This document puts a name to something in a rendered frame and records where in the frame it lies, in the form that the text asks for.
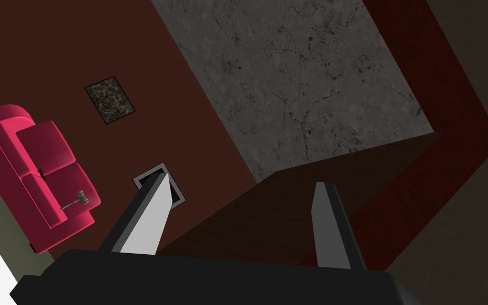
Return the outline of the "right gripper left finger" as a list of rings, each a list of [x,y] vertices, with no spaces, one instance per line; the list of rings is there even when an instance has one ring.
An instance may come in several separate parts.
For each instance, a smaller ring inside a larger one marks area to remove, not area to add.
[[[99,250],[154,255],[172,206],[168,174],[148,178]]]

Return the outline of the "grey gavel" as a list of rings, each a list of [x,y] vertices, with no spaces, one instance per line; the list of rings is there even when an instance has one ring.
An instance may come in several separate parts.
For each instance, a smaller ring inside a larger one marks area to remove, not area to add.
[[[73,200],[72,202],[62,206],[61,210],[64,210],[77,202],[80,202],[82,205],[86,205],[89,202],[89,199],[86,197],[85,192],[83,190],[78,191],[76,197],[77,197],[76,200]]]

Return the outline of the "dark framed wall picture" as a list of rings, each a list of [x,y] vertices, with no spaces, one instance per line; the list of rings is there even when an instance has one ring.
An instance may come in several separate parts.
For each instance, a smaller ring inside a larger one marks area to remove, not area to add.
[[[134,106],[115,76],[90,84],[84,89],[105,124],[135,112]]]

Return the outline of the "dark brown wooden door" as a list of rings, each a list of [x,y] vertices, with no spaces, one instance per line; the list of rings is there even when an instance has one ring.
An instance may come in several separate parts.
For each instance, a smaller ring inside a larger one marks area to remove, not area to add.
[[[159,254],[298,265],[314,250],[311,209],[317,182],[334,184],[351,216],[440,135],[429,133],[277,171]]]

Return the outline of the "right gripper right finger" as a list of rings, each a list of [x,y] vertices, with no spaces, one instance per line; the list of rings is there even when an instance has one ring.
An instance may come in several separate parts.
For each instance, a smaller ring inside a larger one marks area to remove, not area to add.
[[[334,184],[316,182],[311,217],[319,267],[367,269]]]

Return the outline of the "grey framed black picture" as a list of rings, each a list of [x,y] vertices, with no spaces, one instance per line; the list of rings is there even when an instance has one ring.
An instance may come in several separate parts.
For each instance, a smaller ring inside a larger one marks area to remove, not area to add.
[[[143,174],[136,176],[135,178],[133,178],[133,182],[135,183],[135,185],[138,189],[141,189],[141,187],[146,182],[146,180],[150,176],[155,175],[155,174],[167,174],[168,175],[169,183],[170,183],[171,198],[172,198],[171,209],[176,208],[178,205],[180,205],[182,202],[184,202],[186,200],[164,163],[160,163],[159,165],[149,169],[148,171],[144,172]]]

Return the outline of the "red sofa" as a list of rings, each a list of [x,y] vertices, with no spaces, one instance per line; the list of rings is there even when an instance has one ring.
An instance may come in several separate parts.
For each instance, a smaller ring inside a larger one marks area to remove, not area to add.
[[[61,210],[80,190],[89,202]],[[101,203],[55,123],[13,104],[0,106],[0,196],[38,254],[92,225]]]

